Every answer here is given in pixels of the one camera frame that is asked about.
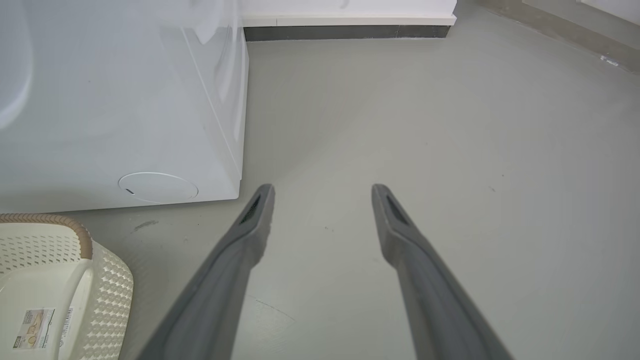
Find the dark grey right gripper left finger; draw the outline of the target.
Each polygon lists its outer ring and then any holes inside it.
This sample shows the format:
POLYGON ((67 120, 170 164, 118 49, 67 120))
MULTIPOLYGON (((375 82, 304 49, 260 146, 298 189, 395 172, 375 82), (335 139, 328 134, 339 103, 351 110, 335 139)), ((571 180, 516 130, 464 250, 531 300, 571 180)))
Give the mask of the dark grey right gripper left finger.
POLYGON ((256 189, 160 322, 140 360, 229 360, 252 269, 262 259, 275 188, 256 189))

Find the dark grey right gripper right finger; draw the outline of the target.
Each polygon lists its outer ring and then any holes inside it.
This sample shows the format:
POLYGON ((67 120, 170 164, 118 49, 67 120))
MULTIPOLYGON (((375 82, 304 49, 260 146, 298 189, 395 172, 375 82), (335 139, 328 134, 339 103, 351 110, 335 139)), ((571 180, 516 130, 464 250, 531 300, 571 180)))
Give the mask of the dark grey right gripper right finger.
POLYGON ((381 252, 396 270, 418 360, 510 360, 489 322, 384 184, 371 188, 381 252))

